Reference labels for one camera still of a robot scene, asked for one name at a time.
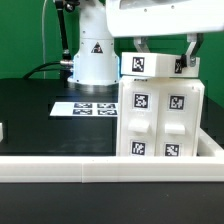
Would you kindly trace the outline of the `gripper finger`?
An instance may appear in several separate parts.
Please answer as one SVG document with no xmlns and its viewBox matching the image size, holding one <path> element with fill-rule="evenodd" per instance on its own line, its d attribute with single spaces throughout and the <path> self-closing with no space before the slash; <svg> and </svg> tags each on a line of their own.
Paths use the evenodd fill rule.
<svg viewBox="0 0 224 224">
<path fill-rule="evenodd" d="M 138 52 L 140 52 L 140 53 L 148 53 L 149 52 L 146 37 L 135 37 L 133 39 L 133 43 Z"/>
<path fill-rule="evenodd" d="M 190 33 L 187 35 L 189 46 L 184 54 L 181 55 L 180 61 L 182 67 L 194 67 L 196 65 L 196 54 L 204 41 L 203 33 Z"/>
</svg>

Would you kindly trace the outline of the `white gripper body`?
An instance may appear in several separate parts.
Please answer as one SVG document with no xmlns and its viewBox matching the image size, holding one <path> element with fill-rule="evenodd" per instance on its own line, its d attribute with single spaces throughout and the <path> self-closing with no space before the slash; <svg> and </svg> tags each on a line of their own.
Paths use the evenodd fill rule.
<svg viewBox="0 0 224 224">
<path fill-rule="evenodd" d="M 224 30 L 224 0 L 106 0 L 114 37 L 162 36 Z"/>
</svg>

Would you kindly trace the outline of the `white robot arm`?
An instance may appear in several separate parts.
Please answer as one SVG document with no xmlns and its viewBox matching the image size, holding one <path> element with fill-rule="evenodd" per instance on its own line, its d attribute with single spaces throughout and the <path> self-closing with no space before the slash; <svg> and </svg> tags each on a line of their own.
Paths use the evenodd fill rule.
<svg viewBox="0 0 224 224">
<path fill-rule="evenodd" d="M 208 32 L 224 31 L 224 0 L 82 0 L 80 45 L 72 60 L 72 84 L 109 86 L 121 74 L 196 77 L 196 52 Z M 185 34 L 181 55 L 151 53 L 151 36 Z"/>
</svg>

